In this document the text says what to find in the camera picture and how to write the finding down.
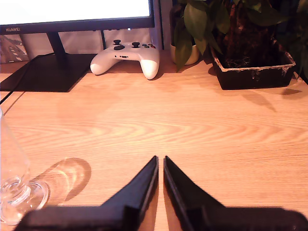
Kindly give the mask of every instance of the huawei logo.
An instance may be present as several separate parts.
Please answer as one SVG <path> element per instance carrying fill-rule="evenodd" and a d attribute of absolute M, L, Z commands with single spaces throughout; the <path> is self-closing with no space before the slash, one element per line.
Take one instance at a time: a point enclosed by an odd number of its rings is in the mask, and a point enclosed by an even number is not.
<path fill-rule="evenodd" d="M 6 32 L 20 31 L 20 28 L 19 27 L 11 27 L 11 28 L 6 28 L 5 30 L 6 30 Z"/>

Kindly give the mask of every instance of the black plant pot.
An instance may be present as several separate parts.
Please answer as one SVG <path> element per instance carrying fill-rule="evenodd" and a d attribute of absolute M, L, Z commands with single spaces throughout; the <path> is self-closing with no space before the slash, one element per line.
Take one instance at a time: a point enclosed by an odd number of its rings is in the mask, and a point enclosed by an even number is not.
<path fill-rule="evenodd" d="M 295 62 L 277 40 L 272 40 L 272 47 L 280 57 L 280 65 L 247 68 L 224 68 L 215 50 L 211 48 L 213 66 L 221 88 L 240 90 L 288 86 L 295 71 Z"/>

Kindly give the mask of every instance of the white game controller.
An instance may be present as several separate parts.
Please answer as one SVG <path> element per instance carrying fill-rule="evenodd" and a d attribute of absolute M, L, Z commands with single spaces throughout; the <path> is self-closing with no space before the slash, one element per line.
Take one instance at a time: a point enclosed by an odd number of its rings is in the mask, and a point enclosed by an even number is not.
<path fill-rule="evenodd" d="M 159 68 L 159 51 L 152 44 L 139 42 L 123 43 L 114 40 L 114 45 L 97 54 L 90 65 L 92 73 L 100 75 L 109 70 L 114 64 L 122 60 L 136 60 L 140 62 L 144 76 L 152 79 Z"/>

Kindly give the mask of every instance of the black cable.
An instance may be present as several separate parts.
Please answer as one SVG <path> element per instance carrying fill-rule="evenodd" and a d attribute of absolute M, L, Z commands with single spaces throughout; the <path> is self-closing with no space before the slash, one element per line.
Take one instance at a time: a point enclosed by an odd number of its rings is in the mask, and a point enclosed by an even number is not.
<path fill-rule="evenodd" d="M 48 55 L 51 55 L 51 54 L 54 54 L 54 53 L 49 53 L 49 54 L 44 54 L 44 55 L 38 55 L 36 56 L 34 59 L 30 60 L 30 62 L 28 62 L 27 64 L 27 67 L 25 68 L 23 74 L 20 76 L 19 80 L 17 81 L 15 87 L 0 101 L 0 105 L 10 96 L 12 95 L 12 93 L 18 88 L 19 84 L 21 83 L 21 80 L 23 80 L 23 78 L 25 77 L 29 67 L 31 66 L 31 63 L 33 63 L 34 60 L 40 58 L 40 57 L 44 57 L 44 56 L 48 56 Z"/>

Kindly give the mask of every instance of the desk surface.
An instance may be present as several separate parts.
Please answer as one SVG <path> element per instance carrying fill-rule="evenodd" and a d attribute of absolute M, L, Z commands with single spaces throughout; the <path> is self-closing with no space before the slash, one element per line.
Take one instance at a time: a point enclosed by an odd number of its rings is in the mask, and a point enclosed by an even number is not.
<path fill-rule="evenodd" d="M 22 65 L 1 65 L 1 80 Z M 225 91 L 212 64 L 175 69 L 164 51 L 153 81 L 127 61 L 86 74 L 69 93 L 15 92 L 3 103 L 32 178 L 51 188 L 48 203 L 100 205 L 157 155 L 155 230 L 167 231 L 168 155 L 226 206 L 282 206 L 308 217 L 308 86 Z"/>

